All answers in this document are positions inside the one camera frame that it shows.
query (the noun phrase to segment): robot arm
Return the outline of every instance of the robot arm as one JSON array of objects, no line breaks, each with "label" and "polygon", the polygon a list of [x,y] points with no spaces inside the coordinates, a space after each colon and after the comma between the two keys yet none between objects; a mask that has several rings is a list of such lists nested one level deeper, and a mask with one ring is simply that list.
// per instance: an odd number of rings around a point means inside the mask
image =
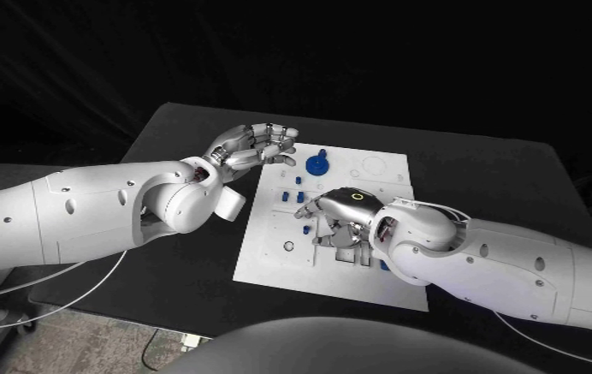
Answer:
[{"label": "robot arm", "polygon": [[0,269],[66,264],[190,233],[215,212],[233,221],[245,204],[225,183],[258,164],[287,163],[293,128],[239,126],[203,157],[91,166],[0,191]]},{"label": "robot arm", "polygon": [[412,200],[383,205],[349,187],[320,196],[295,217],[317,211],[330,224],[342,224],[339,232],[347,224],[352,233],[337,232],[316,243],[343,248],[367,240],[373,256],[409,284],[432,283],[516,318],[592,329],[589,248],[509,224],[452,222]]}]

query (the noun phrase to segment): robotic hand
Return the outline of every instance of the robotic hand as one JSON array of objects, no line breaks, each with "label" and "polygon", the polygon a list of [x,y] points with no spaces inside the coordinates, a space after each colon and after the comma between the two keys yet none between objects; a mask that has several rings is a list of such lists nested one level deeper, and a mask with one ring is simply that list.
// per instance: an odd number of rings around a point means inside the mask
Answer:
[{"label": "robotic hand", "polygon": [[0,269],[92,260],[190,233],[212,213],[235,221],[245,204],[225,183],[255,165],[285,163],[298,132],[239,126],[203,157],[91,166],[0,191]]},{"label": "robotic hand", "polygon": [[334,233],[313,243],[343,249],[367,240],[373,257],[409,284],[434,283],[516,318],[592,329],[592,250],[519,226],[452,221],[434,206],[408,199],[385,205],[343,187],[295,218],[323,213]]}]

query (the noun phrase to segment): hole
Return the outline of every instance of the hole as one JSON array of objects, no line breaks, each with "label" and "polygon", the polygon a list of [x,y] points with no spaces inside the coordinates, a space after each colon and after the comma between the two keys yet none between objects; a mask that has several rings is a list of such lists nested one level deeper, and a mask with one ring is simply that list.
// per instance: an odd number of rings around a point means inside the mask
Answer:
[{"label": "hole", "polygon": [[537,257],[536,260],[535,260],[535,268],[536,268],[539,271],[543,271],[543,270],[545,270],[545,260],[543,260],[542,257]]},{"label": "hole", "polygon": [[74,211],[76,210],[76,200],[75,199],[68,199],[65,201],[65,210],[68,211],[68,214],[74,214]]},{"label": "hole", "polygon": [[127,203],[127,191],[125,190],[120,190],[117,192],[117,198],[120,199],[120,205],[125,205]]},{"label": "hole", "polygon": [[490,255],[490,247],[487,246],[487,244],[481,245],[481,248],[478,249],[478,254],[483,258],[486,258]]}]

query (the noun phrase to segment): floor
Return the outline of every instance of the floor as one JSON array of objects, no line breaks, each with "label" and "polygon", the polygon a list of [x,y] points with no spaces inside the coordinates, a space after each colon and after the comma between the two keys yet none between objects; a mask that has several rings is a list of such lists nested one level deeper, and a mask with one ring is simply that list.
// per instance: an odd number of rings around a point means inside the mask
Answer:
[{"label": "floor", "polygon": [[[48,312],[52,307],[43,306]],[[64,310],[13,335],[0,353],[0,374],[144,374],[141,351],[156,329]],[[160,369],[182,354],[182,334],[159,330],[146,362]]]}]

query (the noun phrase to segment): black cable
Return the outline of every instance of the black cable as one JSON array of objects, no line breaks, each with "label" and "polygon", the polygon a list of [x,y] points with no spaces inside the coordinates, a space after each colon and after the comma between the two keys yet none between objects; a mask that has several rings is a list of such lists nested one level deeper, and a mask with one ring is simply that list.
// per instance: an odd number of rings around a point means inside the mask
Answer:
[{"label": "black cable", "polygon": [[144,346],[144,351],[141,352],[141,363],[144,365],[144,367],[151,370],[151,371],[159,371],[156,368],[153,368],[149,363],[146,362],[146,350],[149,349],[149,346],[151,344],[151,341],[154,340],[154,337],[157,336],[159,333],[159,329],[156,329],[154,334],[151,335],[151,338],[149,339],[149,342],[146,343]]}]

